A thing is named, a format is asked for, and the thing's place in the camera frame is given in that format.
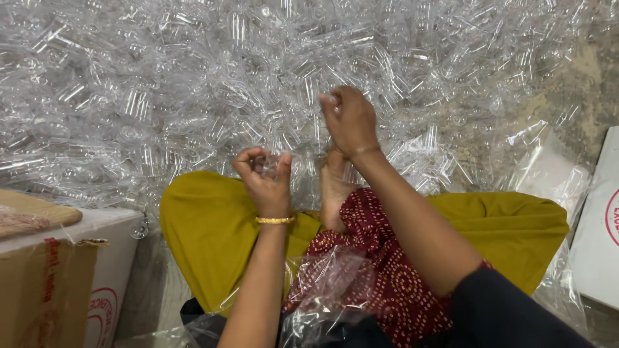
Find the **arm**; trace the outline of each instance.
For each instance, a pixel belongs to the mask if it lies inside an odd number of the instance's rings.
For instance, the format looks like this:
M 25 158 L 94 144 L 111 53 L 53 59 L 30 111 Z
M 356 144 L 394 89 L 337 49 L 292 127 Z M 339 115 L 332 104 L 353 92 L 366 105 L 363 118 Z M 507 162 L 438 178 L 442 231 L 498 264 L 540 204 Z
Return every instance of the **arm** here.
M 277 166 L 277 182 L 254 171 L 254 160 L 266 156 L 260 147 L 246 149 L 233 162 L 261 217 L 284 218 L 290 212 L 290 165 L 285 154 Z M 217 347 L 275 346 L 284 290 L 286 225 L 262 224 L 256 245 Z
M 453 291 L 482 257 L 378 150 L 376 115 L 361 92 L 340 86 L 321 95 L 322 112 L 336 146 L 380 199 L 400 246 L 438 295 Z
M 218 347 L 274 347 L 284 289 L 286 225 L 260 227 Z

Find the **gold bangle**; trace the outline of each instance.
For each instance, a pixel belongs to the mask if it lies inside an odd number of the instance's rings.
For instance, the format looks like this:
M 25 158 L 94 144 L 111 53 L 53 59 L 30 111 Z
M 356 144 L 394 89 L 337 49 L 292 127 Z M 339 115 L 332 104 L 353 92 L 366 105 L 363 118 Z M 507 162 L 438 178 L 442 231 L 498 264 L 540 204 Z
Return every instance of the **gold bangle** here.
M 259 224 L 288 224 L 295 220 L 294 216 L 282 217 L 282 218 L 270 218 L 256 216 L 256 222 Z

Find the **dark clothing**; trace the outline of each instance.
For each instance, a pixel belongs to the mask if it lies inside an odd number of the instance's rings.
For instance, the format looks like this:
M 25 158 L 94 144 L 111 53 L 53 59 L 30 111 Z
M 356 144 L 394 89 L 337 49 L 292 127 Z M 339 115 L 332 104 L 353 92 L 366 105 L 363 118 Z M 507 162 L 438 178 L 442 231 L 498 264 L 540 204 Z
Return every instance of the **dark clothing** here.
M 200 314 L 201 308 L 196 311 L 195 306 L 199 307 L 195 299 L 183 306 L 183 323 L 189 316 Z M 416 343 L 417 347 L 594 347 L 494 269 L 480 268 L 462 280 L 449 300 L 449 315 L 453 327 L 424 337 Z M 210 339 L 194 336 L 197 342 L 206 343 L 200 345 L 202 348 L 217 345 L 225 324 L 221 316 L 210 317 L 207 321 L 213 321 L 208 324 L 212 333 Z M 394 347 L 370 316 L 356 325 L 338 324 L 334 329 L 333 323 L 325 322 L 325 326 L 329 327 L 329 339 L 324 342 L 329 342 L 321 344 L 321 348 Z M 204 334 L 204 330 L 194 331 Z

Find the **maroon bandhani fabric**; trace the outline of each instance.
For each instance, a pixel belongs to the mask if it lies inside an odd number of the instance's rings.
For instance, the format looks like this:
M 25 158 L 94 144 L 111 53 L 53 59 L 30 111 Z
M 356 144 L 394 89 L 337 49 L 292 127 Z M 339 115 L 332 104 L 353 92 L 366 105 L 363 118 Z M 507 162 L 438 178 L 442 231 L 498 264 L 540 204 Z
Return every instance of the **maroon bandhani fabric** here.
M 348 234 L 332 230 L 320 232 L 310 243 L 306 255 L 320 256 L 336 245 L 365 251 L 376 273 L 366 311 L 377 316 L 381 329 L 397 347 L 412 347 L 421 337 L 450 328 L 447 301 L 436 298 L 411 266 L 374 192 L 360 188 L 350 194 L 340 215 Z M 297 282 L 290 289 L 284 312 L 292 313 L 297 308 L 298 302 L 292 296 L 299 293 L 299 286 Z M 346 299 L 358 301 L 357 298 Z

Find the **pile of plastic cups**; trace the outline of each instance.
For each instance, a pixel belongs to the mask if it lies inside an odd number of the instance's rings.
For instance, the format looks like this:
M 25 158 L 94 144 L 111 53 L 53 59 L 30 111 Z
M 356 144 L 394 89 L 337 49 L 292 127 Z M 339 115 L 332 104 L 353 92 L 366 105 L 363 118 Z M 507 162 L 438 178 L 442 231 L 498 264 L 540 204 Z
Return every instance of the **pile of plastic cups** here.
M 318 93 L 347 84 L 420 192 L 488 190 L 496 121 L 592 13 L 578 0 L 4 2 L 0 185 L 143 211 L 143 237 L 174 178 L 235 176 L 230 160 L 264 146 L 295 154 L 293 204 L 317 209 L 330 146 Z M 595 12 L 600 32 L 615 14 Z

